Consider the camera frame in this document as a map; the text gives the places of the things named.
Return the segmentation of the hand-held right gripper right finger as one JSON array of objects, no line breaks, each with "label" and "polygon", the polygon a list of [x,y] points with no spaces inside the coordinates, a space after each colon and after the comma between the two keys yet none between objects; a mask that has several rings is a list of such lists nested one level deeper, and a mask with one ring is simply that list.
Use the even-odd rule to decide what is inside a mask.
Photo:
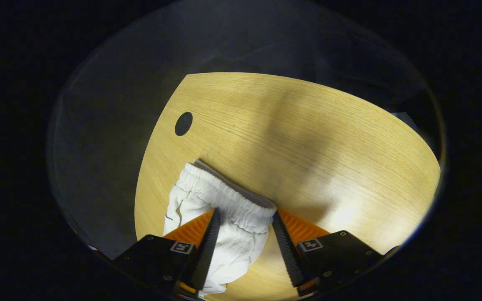
[{"label": "hand-held right gripper right finger", "polygon": [[300,297],[333,293],[398,251],[394,246],[379,253],[349,231],[326,231],[284,209],[276,210],[273,229],[287,274]]}]

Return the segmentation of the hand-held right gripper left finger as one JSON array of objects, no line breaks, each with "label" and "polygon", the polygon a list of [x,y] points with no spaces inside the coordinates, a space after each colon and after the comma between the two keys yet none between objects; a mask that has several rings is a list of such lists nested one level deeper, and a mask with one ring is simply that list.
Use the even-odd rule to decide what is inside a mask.
[{"label": "hand-held right gripper left finger", "polygon": [[216,209],[163,237],[145,235],[113,265],[161,298],[197,298],[203,290],[220,230]]}]

